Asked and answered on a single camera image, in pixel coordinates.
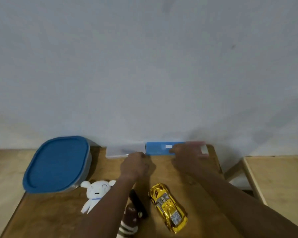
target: black object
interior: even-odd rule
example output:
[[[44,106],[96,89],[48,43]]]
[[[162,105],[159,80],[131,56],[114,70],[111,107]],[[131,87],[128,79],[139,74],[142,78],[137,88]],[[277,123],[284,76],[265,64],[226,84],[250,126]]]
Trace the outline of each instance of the black object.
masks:
[[[135,206],[136,210],[138,212],[142,212],[141,218],[146,219],[148,217],[148,212],[146,211],[144,205],[140,201],[140,199],[134,189],[132,189],[130,191],[129,198],[130,198],[131,202],[133,203],[133,205]]]

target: person's left hand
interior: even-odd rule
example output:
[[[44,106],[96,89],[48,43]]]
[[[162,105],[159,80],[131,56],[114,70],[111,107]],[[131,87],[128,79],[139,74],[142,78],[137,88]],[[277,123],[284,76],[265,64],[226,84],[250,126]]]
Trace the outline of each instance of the person's left hand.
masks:
[[[145,163],[145,157],[143,152],[129,154],[120,165],[120,177],[136,182],[140,177],[146,175],[149,165]]]

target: plush toy ear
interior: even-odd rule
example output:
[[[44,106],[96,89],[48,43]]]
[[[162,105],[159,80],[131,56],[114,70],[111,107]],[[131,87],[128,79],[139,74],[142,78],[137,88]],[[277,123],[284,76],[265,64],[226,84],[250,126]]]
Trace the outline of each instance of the plush toy ear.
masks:
[[[113,186],[115,183],[116,183],[116,180],[111,180],[111,181],[109,181],[109,185],[110,185],[110,186]]]
[[[81,183],[81,187],[83,187],[83,188],[88,188],[88,187],[90,187],[91,186],[91,183],[89,183],[89,181],[83,181],[82,183]]]

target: person's left arm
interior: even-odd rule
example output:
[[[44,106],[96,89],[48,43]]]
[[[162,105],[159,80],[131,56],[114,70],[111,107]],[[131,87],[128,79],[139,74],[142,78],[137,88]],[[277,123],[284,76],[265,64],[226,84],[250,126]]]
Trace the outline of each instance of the person's left arm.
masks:
[[[114,186],[76,227],[71,238],[115,238],[127,204],[129,192],[148,171],[142,152],[130,154],[120,166]]]

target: forearm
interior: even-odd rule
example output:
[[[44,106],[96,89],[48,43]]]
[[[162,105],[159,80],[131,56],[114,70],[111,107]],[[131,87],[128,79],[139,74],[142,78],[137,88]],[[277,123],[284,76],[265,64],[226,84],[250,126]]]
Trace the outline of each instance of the forearm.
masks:
[[[134,181],[119,177],[115,185],[96,204],[76,228],[72,238],[114,238]]]
[[[298,227],[255,198],[202,166],[191,175],[212,196],[219,208],[246,238],[298,237]]]

